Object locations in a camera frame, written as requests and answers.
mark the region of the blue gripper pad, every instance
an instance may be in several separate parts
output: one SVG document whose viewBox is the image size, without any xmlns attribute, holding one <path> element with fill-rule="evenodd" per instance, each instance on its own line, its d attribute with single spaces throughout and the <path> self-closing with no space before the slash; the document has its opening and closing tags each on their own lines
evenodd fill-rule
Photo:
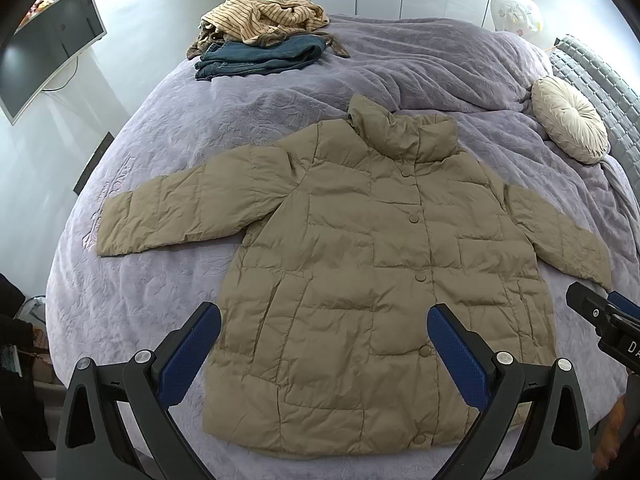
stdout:
<svg viewBox="0 0 640 480">
<path fill-rule="evenodd" d="M 490 400 L 484 368 L 437 306 L 427 314 L 427 332 L 462 398 L 469 406 L 484 410 Z"/>
<path fill-rule="evenodd" d="M 164 409 L 180 404 L 200 366 L 220 335 L 222 317 L 212 304 L 166 362 L 158 380 L 158 403 Z"/>
<path fill-rule="evenodd" d="M 628 316 L 636 318 L 636 321 L 640 322 L 640 306 L 637 306 L 633 301 L 628 300 L 615 290 L 607 296 L 607 300 L 609 300 L 609 303 L 618 307 L 622 312 Z"/>
</svg>

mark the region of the jacket collar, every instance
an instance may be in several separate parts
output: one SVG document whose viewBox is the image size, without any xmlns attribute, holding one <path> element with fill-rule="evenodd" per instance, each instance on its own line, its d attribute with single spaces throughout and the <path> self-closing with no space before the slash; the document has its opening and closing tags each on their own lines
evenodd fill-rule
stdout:
<svg viewBox="0 0 640 480">
<path fill-rule="evenodd" d="M 456 153 L 456 121 L 444 115 L 393 115 L 364 96 L 349 103 L 349 122 L 374 150 L 393 160 L 421 163 L 443 160 Z"/>
</svg>

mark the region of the gray quilted headboard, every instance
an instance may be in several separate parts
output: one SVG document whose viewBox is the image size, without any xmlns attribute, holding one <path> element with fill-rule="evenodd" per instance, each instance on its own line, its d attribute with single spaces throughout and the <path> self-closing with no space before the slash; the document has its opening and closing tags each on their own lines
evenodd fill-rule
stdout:
<svg viewBox="0 0 640 480">
<path fill-rule="evenodd" d="M 573 36 L 562 38 L 549 57 L 554 75 L 575 86 L 595 106 L 607 127 L 611 155 L 625 170 L 640 200 L 640 96 Z"/>
</svg>

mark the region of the pile of clothes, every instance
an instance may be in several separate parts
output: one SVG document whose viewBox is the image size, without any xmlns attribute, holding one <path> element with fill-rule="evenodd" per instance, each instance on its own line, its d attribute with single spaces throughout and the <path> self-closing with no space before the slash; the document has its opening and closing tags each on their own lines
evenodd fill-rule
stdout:
<svg viewBox="0 0 640 480">
<path fill-rule="evenodd" d="M 226 0 L 200 22 L 200 35 L 187 50 L 197 80 L 220 75 L 271 74 L 316 62 L 331 45 L 348 52 L 327 32 L 324 9 L 307 0 Z"/>
</svg>

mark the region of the television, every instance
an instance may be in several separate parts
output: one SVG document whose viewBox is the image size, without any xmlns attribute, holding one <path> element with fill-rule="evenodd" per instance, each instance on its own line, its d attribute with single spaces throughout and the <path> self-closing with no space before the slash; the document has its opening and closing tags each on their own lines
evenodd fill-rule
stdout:
<svg viewBox="0 0 640 480">
<path fill-rule="evenodd" d="M 0 107 L 11 124 L 51 79 L 106 31 L 94 0 L 56 0 L 0 54 Z"/>
</svg>

